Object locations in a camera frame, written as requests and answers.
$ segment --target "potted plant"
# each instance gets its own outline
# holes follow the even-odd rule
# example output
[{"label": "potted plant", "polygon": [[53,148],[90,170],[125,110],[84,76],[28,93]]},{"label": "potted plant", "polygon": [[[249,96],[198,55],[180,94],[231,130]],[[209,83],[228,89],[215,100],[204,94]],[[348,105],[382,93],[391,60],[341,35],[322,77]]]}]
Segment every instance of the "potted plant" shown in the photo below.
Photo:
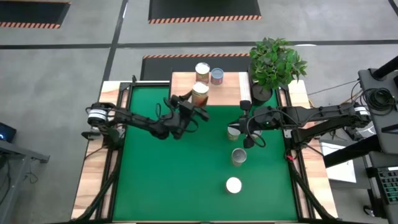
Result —
[{"label": "potted plant", "polygon": [[294,75],[306,75],[306,61],[300,59],[297,51],[287,49],[288,42],[284,39],[273,40],[264,38],[256,42],[256,47],[250,50],[250,77],[254,105],[262,105],[272,97],[273,90],[281,85],[289,84]]}]

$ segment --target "hazard stripe tape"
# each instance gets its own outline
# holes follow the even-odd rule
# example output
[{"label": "hazard stripe tape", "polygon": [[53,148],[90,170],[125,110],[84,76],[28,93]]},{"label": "hazard stripe tape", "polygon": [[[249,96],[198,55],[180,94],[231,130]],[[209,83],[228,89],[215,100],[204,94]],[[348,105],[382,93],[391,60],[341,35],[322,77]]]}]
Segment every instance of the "hazard stripe tape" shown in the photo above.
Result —
[{"label": "hazard stripe tape", "polygon": [[248,57],[249,54],[179,54],[179,55],[145,55],[145,58],[181,58],[181,57]]},{"label": "hazard stripe tape", "polygon": [[0,22],[0,27],[11,27],[11,28],[38,28],[38,29],[59,29],[59,24],[47,24],[47,23],[34,23],[34,22]]},{"label": "hazard stripe tape", "polygon": [[207,16],[207,17],[188,17],[188,18],[168,18],[168,19],[150,19],[149,24],[170,24],[179,22],[218,22],[218,21],[247,21],[260,20],[261,16]]}]

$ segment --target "green tabletop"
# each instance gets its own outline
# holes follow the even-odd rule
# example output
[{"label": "green tabletop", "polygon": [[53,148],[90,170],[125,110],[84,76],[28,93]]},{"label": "green tabletop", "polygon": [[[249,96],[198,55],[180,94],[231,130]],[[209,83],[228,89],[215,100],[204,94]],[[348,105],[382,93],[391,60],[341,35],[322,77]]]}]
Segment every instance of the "green tabletop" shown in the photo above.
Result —
[{"label": "green tabletop", "polygon": [[[131,111],[156,118],[155,104],[168,113],[168,87],[134,87]],[[277,106],[275,94],[266,105]],[[295,203],[282,131],[264,131],[265,148],[247,149],[241,167],[231,152],[243,136],[227,138],[238,106],[208,106],[210,120],[197,118],[199,129],[180,140],[158,140],[147,131],[128,128],[124,145],[114,221],[276,221],[296,220]],[[228,194],[225,182],[237,177],[242,191]]]}]

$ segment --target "concrete floor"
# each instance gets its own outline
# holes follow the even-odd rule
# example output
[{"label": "concrete floor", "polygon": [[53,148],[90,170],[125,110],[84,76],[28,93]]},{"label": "concrete floor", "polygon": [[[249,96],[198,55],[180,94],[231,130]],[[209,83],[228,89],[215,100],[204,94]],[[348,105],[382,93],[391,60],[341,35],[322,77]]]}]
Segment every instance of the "concrete floor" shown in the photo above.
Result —
[{"label": "concrete floor", "polygon": [[[122,0],[72,0],[58,30],[0,28],[0,45],[110,44]],[[398,17],[387,0],[259,0],[260,21],[147,23],[149,0],[130,0],[119,43],[232,42],[261,40],[398,39]],[[139,77],[148,54],[246,53],[250,47],[117,49],[110,80]],[[295,47],[308,61],[308,93],[358,78],[359,69],[379,67],[398,45]],[[97,100],[109,49],[0,50],[0,121],[18,130],[15,143],[51,155],[32,164],[39,177],[25,183],[14,223],[67,221],[80,178],[88,128],[84,108]],[[318,106],[338,104],[353,85],[310,96]],[[363,190],[333,189],[339,217],[386,223],[361,212]]]}]

